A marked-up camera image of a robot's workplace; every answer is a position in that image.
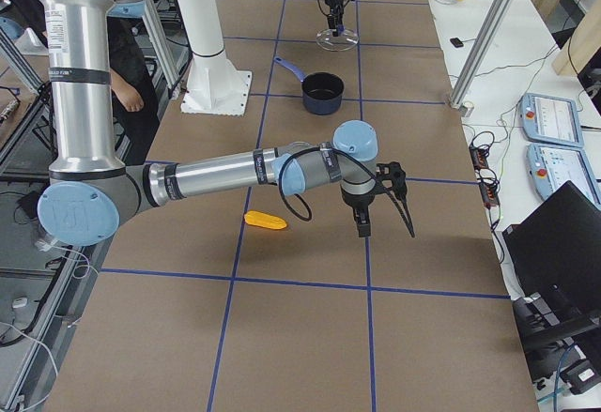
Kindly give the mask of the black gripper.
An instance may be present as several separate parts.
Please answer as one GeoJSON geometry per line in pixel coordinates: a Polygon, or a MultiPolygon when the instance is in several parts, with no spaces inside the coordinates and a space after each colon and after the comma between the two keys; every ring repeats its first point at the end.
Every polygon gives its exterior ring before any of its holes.
{"type": "Polygon", "coordinates": [[[346,0],[324,0],[326,5],[330,7],[327,15],[329,28],[334,28],[333,35],[340,37],[344,32],[344,5],[346,0]]]}
{"type": "MultiPolygon", "coordinates": [[[[391,192],[387,192],[388,198],[393,203],[395,209],[400,215],[402,222],[405,224],[409,235],[415,238],[415,230],[408,208],[408,201],[405,197],[398,199],[391,192]]],[[[375,195],[372,193],[352,194],[347,191],[342,191],[343,201],[353,208],[353,217],[356,223],[359,237],[371,236],[371,221],[369,216],[369,206],[373,203],[375,195]]]]}

